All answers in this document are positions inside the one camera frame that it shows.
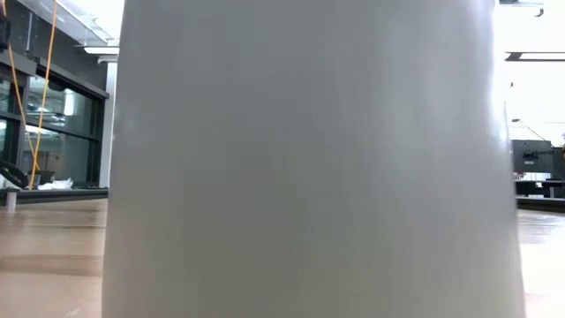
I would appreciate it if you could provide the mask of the black robot workstation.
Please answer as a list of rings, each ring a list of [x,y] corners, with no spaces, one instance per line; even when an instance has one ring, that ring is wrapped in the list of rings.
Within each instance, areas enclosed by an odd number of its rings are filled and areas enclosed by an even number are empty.
[[[546,140],[512,140],[516,195],[565,200],[565,147]]]

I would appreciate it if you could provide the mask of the white crumpled sheet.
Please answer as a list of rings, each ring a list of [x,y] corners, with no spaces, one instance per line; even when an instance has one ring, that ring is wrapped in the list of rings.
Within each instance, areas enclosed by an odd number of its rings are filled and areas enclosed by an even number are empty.
[[[42,185],[38,185],[37,189],[42,191],[48,190],[68,190],[71,189],[73,186],[73,181],[71,178],[67,178],[65,180],[53,180],[52,182],[48,182]]]

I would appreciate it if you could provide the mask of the white ceiling light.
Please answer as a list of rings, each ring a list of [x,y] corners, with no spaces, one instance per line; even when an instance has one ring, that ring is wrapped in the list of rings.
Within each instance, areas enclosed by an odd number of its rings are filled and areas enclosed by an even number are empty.
[[[116,46],[85,46],[83,50],[90,55],[96,56],[117,56],[119,47]]]

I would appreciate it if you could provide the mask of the white plant pot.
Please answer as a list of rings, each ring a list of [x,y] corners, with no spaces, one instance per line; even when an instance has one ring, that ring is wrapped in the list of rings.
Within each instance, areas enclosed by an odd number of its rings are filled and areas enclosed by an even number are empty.
[[[102,318],[524,318],[496,0],[125,0]]]

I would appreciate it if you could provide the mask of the black framed glass window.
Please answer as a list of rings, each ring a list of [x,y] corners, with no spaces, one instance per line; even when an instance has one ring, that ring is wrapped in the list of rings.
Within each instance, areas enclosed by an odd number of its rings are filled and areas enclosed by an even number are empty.
[[[100,180],[106,66],[61,34],[0,53],[0,160],[28,176]]]

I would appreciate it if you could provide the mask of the black ceiling track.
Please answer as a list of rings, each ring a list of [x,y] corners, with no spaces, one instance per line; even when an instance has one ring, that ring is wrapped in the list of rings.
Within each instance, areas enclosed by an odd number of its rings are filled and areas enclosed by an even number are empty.
[[[565,62],[565,52],[507,52],[507,62]]]

